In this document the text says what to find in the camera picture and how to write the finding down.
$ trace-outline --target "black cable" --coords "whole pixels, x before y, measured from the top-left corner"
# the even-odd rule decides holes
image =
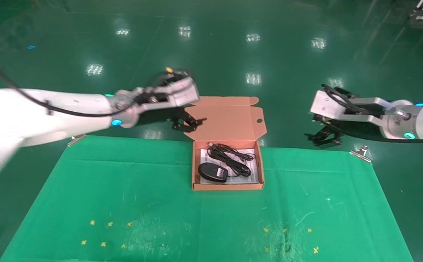
[[[338,103],[339,105],[350,109],[352,111],[364,114],[364,115],[371,115],[371,113],[364,109],[364,108],[360,108],[356,105],[354,105],[354,103],[352,103],[349,98],[346,98],[343,94],[339,93],[339,91],[335,90],[334,88],[331,88],[329,85],[326,84],[321,84],[321,87],[323,88],[323,91],[332,99],[334,100],[336,103]],[[339,96],[339,98],[341,98],[343,101],[337,99],[334,95]]]
[[[356,134],[356,133],[344,130],[342,128],[334,126],[330,122],[326,122],[326,121],[323,121],[323,120],[321,120],[320,122],[325,124],[328,128],[330,128],[333,131],[339,132],[339,133],[344,134],[346,136],[352,136],[352,137],[358,138],[358,139],[365,139],[365,140],[378,141],[378,142],[388,142],[388,143],[423,144],[423,139],[384,139],[384,138],[376,138],[376,137],[373,137],[373,136],[365,136],[363,134]]]
[[[154,80],[152,82],[147,84],[147,87],[155,86],[155,88],[153,88],[150,93],[155,93],[155,91],[158,88],[167,86],[169,84],[169,82],[166,80],[165,76],[168,76],[170,74],[172,74],[175,77],[176,80],[183,80],[184,78],[190,76],[190,78],[192,78],[192,82],[188,86],[185,86],[185,87],[183,87],[179,90],[176,90],[176,91],[170,93],[169,95],[174,95],[174,94],[180,93],[180,92],[190,88],[194,83],[193,76],[191,75],[190,71],[188,71],[188,70],[174,70],[174,72],[172,72],[172,73],[160,72],[153,77]],[[162,78],[161,83],[155,84],[155,80],[157,80],[159,77]]]
[[[235,161],[230,156],[226,155],[226,153],[236,155],[242,161],[250,161],[255,159],[255,154],[239,153],[236,149],[230,146],[227,146],[225,144],[211,144],[207,152],[211,158],[225,163],[234,171],[236,176],[229,176],[231,178],[238,177],[238,176],[249,177],[252,174],[248,166],[246,166],[245,164],[239,161]]]
[[[27,94],[25,91],[23,91],[20,87],[18,87],[11,79],[9,79],[8,76],[5,75],[5,73],[3,73],[3,71],[0,70],[0,78],[9,85],[10,88],[14,89],[15,91],[17,91],[19,94],[21,94],[22,96],[24,96],[25,98],[27,98],[28,100],[38,104],[39,106],[42,106],[50,111],[56,111],[56,112],[60,112],[60,113],[64,113],[64,114],[68,114],[68,115],[73,115],[73,116],[83,116],[83,117],[87,117],[87,118],[102,118],[102,117],[106,117],[106,116],[114,116],[120,113],[123,113],[124,111],[126,111],[127,109],[131,108],[132,106],[134,106],[137,101],[135,101],[135,99],[132,99],[131,103],[128,104],[127,106],[125,106],[125,108],[120,109],[118,111],[112,112],[112,113],[107,113],[107,114],[87,114],[87,113],[81,113],[81,112],[76,112],[76,111],[71,111],[71,110],[67,110],[67,109],[63,109],[57,106],[52,106],[47,102],[42,102],[39,101],[35,98],[33,98],[32,96],[30,96],[29,94]],[[169,95],[174,95],[176,93],[182,92],[184,90],[186,90],[187,88],[189,88],[189,86],[186,86],[184,88],[181,88],[178,91],[174,91],[172,93],[170,93]]]
[[[150,80],[147,82],[147,87],[161,87],[168,85],[167,77],[174,76],[176,79],[181,80],[190,76],[193,78],[193,73],[190,70],[175,69],[173,72],[163,71],[153,75]]]

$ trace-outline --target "green epoxy floor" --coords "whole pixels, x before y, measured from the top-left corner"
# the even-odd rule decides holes
[[[187,68],[201,95],[260,98],[263,146],[313,149],[303,133],[320,127],[309,109],[321,83],[423,102],[423,21],[406,19],[416,2],[0,0],[0,66],[25,88],[103,94]],[[99,75],[87,74],[92,64],[103,66]],[[96,134],[188,140],[166,123]],[[0,257],[65,143],[23,148],[0,174]],[[423,145],[345,138],[332,150],[363,144],[423,261]]]

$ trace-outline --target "instruction paper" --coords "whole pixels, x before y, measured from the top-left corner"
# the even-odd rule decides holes
[[[237,151],[239,153],[244,153],[244,154],[255,154],[255,149],[251,148],[251,149],[237,149]],[[226,155],[228,155],[230,158],[234,159],[235,161],[241,162],[243,164],[245,164],[246,166],[248,166],[250,168],[250,171],[252,172],[252,174],[249,177],[244,177],[244,176],[238,176],[238,177],[233,177],[235,176],[236,173],[234,173],[234,171],[228,167],[225,163],[213,159],[208,155],[208,152],[206,149],[200,149],[200,164],[203,163],[213,163],[213,164],[217,164],[219,166],[221,166],[222,168],[225,168],[228,170],[228,179],[224,184],[258,184],[258,169],[256,169],[256,160],[253,159],[251,161],[242,161],[239,157],[237,157],[236,155],[233,154],[229,154],[226,153]],[[219,182],[213,182],[213,181],[209,181],[204,179],[203,177],[200,177],[200,184],[223,184],[223,183],[219,183]]]

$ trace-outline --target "metal clip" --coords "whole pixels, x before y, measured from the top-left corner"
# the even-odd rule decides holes
[[[371,159],[369,159],[368,157],[366,157],[366,153],[368,151],[368,146],[361,146],[360,149],[358,151],[351,151],[351,155],[354,155],[356,157],[358,157],[361,160],[364,160],[368,163],[371,163]]]
[[[73,146],[75,143],[77,143],[78,141],[80,141],[81,139],[83,139],[84,137],[86,137],[87,135],[81,135],[81,136],[77,136],[77,137],[71,137],[72,141],[70,141],[69,143],[67,143],[67,146],[71,147]]]

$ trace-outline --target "coiled black cable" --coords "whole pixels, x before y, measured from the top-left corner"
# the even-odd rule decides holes
[[[255,154],[240,153],[236,149],[230,146],[227,146],[225,144],[213,144],[213,143],[210,143],[210,147],[207,149],[207,152],[208,152],[208,156],[225,163],[234,171],[236,175],[228,176],[230,178],[238,177],[238,176],[249,177],[252,174],[252,171],[250,170],[248,166],[245,165],[245,163],[246,161],[251,161],[255,159]],[[241,163],[239,161],[232,159],[226,153],[237,156],[239,159],[241,159],[245,163]]]
[[[352,103],[351,101],[349,101],[348,98],[346,98],[344,95],[342,95],[341,93],[339,93],[338,91],[336,91],[334,88],[331,88],[329,85],[321,84],[321,87],[323,88],[323,91],[332,100],[334,100],[339,105],[345,107],[346,109],[350,109],[350,110],[352,110],[354,112],[357,112],[357,113],[360,113],[360,114],[363,114],[363,115],[371,115],[371,113],[368,110],[354,105],[354,103]]]

